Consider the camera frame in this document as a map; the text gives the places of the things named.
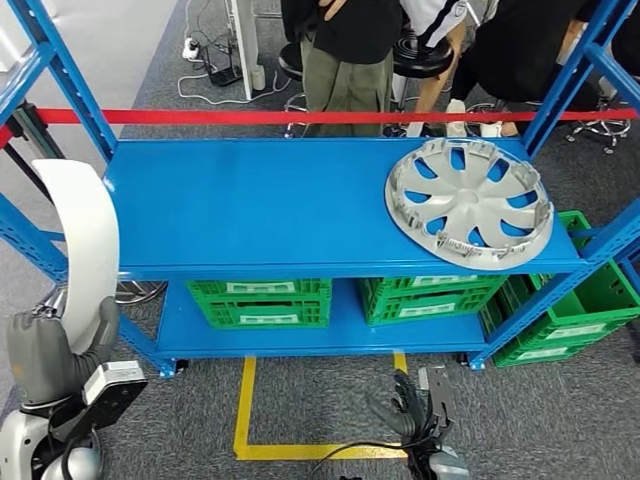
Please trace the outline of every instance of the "yellow floor tape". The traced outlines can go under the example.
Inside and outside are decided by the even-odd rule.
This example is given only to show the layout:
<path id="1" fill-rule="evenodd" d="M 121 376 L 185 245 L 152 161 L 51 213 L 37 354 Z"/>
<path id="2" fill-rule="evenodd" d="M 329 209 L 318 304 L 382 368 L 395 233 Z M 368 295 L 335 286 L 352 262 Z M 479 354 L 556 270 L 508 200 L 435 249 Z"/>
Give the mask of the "yellow floor tape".
<path id="1" fill-rule="evenodd" d="M 393 352 L 394 368 L 407 370 L 407 357 L 403 352 Z M 254 397 L 254 384 L 256 378 L 256 358 L 245 358 L 242 370 L 242 382 L 240 386 L 240 399 L 238 403 L 238 417 L 235 421 L 235 435 L 233 439 L 233 451 L 238 460 L 320 460 L 328 453 L 340 447 L 339 444 L 330 445 L 248 445 L 249 422 L 251 418 L 251 404 Z M 354 447 L 345 450 L 332 458 L 336 460 L 356 460 L 371 458 L 404 458 L 402 450 L 389 450 L 379 447 Z"/>

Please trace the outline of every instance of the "person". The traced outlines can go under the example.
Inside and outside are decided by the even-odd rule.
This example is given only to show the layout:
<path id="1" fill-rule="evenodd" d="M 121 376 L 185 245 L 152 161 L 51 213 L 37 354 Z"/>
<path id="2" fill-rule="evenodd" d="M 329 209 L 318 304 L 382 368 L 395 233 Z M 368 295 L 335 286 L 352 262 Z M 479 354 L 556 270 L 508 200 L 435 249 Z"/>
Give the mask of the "person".
<path id="1" fill-rule="evenodd" d="M 575 28 L 570 28 L 571 21 L 588 21 L 596 2 L 501 0 L 495 16 L 478 27 L 475 43 L 460 57 L 454 75 L 451 104 L 457 102 L 455 110 L 463 110 L 460 105 L 478 83 L 507 102 L 543 100 L 562 70 L 555 62 L 558 53 L 576 34 Z M 599 99 L 598 88 L 585 82 L 569 109 L 595 110 Z M 518 134 L 526 125 L 505 124 L 502 135 Z"/>
<path id="2" fill-rule="evenodd" d="M 388 111 L 399 0 L 282 0 L 285 33 L 299 42 L 307 110 Z M 378 136 L 380 124 L 311 124 L 306 136 Z"/>
<path id="3" fill-rule="evenodd" d="M 614 36 L 611 53 L 622 68 L 640 79 L 640 6 L 637 3 Z"/>
<path id="4" fill-rule="evenodd" d="M 466 28 L 463 0 L 400 0 L 419 42 L 433 48 L 443 37 L 451 45 L 454 60 L 445 72 L 421 82 L 416 112 L 430 112 L 460 57 Z"/>

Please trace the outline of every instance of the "shelf surface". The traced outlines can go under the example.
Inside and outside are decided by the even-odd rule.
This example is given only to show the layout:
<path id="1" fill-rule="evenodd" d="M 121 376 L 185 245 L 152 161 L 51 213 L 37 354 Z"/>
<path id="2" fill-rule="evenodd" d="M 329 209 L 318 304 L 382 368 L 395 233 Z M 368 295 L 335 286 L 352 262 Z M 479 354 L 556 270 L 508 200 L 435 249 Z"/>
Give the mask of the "shelf surface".
<path id="1" fill-rule="evenodd" d="M 287 278 L 455 275 L 398 229 L 384 202 L 391 168 L 423 139 L 122 141 L 105 175 L 128 277 Z M 496 143 L 526 158 L 517 139 Z M 506 273 L 583 264 L 560 224 Z"/>
<path id="2" fill-rule="evenodd" d="M 472 352 L 485 346 L 475 314 L 369 327 L 352 279 L 334 282 L 328 328 L 233 330 L 210 327 L 183 284 L 174 282 L 156 343 L 158 354 L 165 358 Z"/>

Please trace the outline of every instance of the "power strip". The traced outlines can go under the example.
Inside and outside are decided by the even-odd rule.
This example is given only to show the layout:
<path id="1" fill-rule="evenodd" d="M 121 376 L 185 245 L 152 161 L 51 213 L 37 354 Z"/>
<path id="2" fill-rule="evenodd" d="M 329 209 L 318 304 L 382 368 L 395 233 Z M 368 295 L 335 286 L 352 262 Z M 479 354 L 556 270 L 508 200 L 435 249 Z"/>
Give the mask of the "power strip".
<path id="1" fill-rule="evenodd" d="M 200 53 L 200 43 L 198 40 L 191 37 L 184 39 L 182 58 L 185 60 L 195 60 L 198 58 L 198 53 Z"/>

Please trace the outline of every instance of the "lower shelf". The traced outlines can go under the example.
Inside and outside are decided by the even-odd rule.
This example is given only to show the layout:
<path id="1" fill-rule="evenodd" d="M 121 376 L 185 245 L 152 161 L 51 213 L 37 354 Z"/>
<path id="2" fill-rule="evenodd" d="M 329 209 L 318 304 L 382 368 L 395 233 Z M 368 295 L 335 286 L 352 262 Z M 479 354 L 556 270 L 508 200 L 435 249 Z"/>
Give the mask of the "lower shelf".
<path id="1" fill-rule="evenodd" d="M 170 283 L 158 329 L 165 358 L 474 352 L 486 345 L 476 314 L 369 327 L 355 282 L 334 281 L 328 328 L 211 328 L 189 290 Z"/>

